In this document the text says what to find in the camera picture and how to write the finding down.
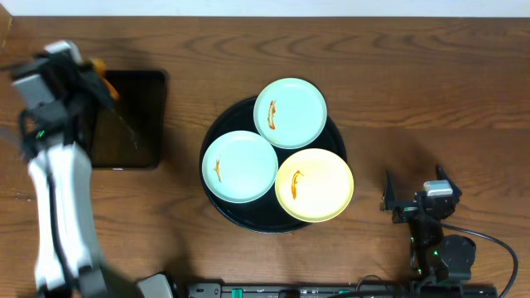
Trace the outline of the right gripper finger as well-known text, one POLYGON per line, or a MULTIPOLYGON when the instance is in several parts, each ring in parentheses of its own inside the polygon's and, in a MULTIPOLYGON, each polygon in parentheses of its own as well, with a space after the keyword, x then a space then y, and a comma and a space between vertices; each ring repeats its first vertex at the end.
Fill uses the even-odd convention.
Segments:
POLYGON ((385 185, 380 202, 381 211, 391 211, 397 207, 397 198, 393 187, 392 177, 389 171, 385 171, 385 185))
POLYGON ((436 177, 438 180, 446 180, 448 182, 448 184, 453 190, 453 195, 455 197, 461 197, 462 192, 460 188, 449 178, 449 176, 446 174, 442 166, 436 165, 435 172, 436 172, 436 177))

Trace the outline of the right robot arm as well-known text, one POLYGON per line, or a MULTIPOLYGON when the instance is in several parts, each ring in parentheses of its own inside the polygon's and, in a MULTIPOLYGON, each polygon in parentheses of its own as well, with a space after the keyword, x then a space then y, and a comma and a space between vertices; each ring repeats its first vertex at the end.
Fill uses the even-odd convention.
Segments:
POLYGON ((460 188, 441 166, 436 167, 436 179, 425 182, 409 201, 397 198, 392 176, 386 173, 380 209, 392 214, 394 224, 408 225, 411 267, 425 282, 459 283, 471 278, 476 244, 465 236, 445 235, 442 227, 461 196, 460 188))

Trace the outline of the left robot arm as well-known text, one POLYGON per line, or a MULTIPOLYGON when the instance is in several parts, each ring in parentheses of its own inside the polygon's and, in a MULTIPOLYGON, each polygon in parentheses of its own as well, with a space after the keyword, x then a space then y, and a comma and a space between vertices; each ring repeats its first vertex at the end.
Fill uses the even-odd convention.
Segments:
POLYGON ((94 123, 116 93, 104 68, 71 46, 47 48, 12 72, 26 107, 19 113, 21 150, 36 192, 37 297, 174 297, 158 273, 130 281, 104 260, 90 200, 94 123))

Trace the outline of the mint green plate with stain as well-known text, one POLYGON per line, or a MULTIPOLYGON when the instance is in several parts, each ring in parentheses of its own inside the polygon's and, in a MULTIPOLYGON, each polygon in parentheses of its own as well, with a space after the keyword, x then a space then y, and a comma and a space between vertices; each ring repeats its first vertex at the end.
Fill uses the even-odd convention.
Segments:
POLYGON ((278 79, 266 86, 253 106, 258 133, 275 147, 298 149, 322 133, 327 106, 318 88, 298 78, 278 79))

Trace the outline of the light blue plate with stain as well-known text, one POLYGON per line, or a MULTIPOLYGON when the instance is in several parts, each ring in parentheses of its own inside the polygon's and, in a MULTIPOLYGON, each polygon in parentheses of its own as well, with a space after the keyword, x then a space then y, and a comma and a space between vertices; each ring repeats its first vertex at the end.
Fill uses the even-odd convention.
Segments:
POLYGON ((202 178, 216 197, 245 204, 273 186, 278 158, 272 145, 255 132, 233 131, 216 138, 203 156, 202 178))

